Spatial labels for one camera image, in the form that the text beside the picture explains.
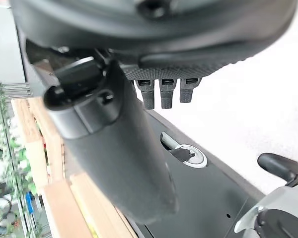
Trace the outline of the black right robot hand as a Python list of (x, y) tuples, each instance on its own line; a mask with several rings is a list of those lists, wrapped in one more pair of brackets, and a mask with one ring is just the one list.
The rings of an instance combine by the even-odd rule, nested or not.
[(166, 107), (201, 79), (263, 51), (288, 29), (296, 0), (13, 0), (33, 66), (58, 83), (43, 104), (66, 146), (125, 215), (152, 223), (178, 199), (147, 121), (158, 80)]

